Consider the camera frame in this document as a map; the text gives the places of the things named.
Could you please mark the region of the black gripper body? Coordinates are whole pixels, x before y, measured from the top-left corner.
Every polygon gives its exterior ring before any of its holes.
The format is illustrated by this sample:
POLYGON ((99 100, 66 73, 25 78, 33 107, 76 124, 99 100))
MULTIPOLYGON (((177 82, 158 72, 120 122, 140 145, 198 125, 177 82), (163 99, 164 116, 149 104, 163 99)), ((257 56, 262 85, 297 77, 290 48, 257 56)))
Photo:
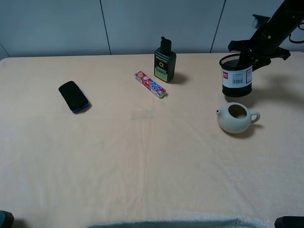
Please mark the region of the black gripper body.
POLYGON ((231 41, 228 49, 241 52, 243 48, 250 48, 252 58, 259 58, 261 67, 269 65, 273 58, 289 58, 289 50, 280 45, 291 33, 291 15, 276 15, 271 18, 254 14, 253 17, 253 27, 257 30, 251 39, 231 41))

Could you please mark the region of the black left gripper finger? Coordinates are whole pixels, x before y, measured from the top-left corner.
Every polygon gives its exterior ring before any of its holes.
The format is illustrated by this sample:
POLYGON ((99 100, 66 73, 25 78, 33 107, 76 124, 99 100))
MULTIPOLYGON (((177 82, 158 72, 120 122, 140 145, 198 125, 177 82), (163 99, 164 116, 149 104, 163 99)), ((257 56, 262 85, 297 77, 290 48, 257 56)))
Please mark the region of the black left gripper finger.
POLYGON ((240 68, 247 68, 252 65, 252 52, 250 48, 245 47, 239 54, 237 66, 240 68))

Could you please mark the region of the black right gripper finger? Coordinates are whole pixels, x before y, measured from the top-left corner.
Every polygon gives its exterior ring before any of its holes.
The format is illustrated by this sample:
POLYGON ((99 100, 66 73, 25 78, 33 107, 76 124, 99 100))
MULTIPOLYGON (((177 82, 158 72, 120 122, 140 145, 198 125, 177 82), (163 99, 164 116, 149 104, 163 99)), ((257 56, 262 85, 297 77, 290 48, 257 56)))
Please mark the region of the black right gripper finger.
POLYGON ((256 58, 256 57, 253 57, 252 58, 252 69, 253 70, 257 70, 257 69, 259 69, 261 66, 260 66, 260 59, 259 58, 256 58))

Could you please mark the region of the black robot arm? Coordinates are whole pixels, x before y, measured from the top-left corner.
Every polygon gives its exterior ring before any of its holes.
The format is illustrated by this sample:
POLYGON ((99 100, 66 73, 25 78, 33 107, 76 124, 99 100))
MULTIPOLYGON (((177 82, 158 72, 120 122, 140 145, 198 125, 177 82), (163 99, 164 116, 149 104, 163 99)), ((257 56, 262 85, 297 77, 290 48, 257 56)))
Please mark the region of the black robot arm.
POLYGON ((304 20, 304 2, 285 0, 272 17, 253 15, 256 19, 256 31, 249 40, 231 41, 229 51, 238 51, 238 59, 228 64, 234 70, 253 70, 268 66, 273 58, 287 60, 290 51, 280 45, 304 20))

